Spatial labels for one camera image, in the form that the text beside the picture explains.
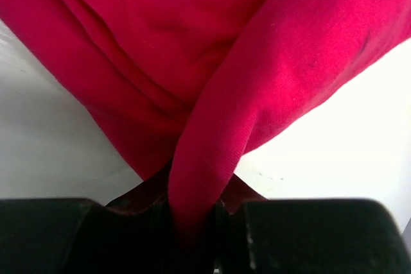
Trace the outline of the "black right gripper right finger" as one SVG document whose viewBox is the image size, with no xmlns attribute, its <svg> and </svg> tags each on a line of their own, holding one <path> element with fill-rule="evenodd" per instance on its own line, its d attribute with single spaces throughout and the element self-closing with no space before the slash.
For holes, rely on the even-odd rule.
<svg viewBox="0 0 411 274">
<path fill-rule="evenodd" d="M 269 200 L 234 176 L 215 218 L 215 273 L 410 272 L 401 234 L 374 200 Z"/>
</svg>

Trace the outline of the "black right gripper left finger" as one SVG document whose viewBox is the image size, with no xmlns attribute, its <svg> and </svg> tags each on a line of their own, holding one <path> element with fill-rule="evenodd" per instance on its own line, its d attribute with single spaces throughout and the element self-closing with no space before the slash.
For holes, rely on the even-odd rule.
<svg viewBox="0 0 411 274">
<path fill-rule="evenodd" d="M 170 168 L 107 205 L 1 200 L 1 272 L 178 273 L 166 201 Z"/>
</svg>

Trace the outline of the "red t shirt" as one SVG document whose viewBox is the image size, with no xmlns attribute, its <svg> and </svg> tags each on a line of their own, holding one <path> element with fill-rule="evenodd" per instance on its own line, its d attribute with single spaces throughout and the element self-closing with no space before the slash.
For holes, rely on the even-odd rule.
<svg viewBox="0 0 411 274">
<path fill-rule="evenodd" d="M 410 0 L 1 0 L 194 243 L 242 155 L 410 38 Z"/>
</svg>

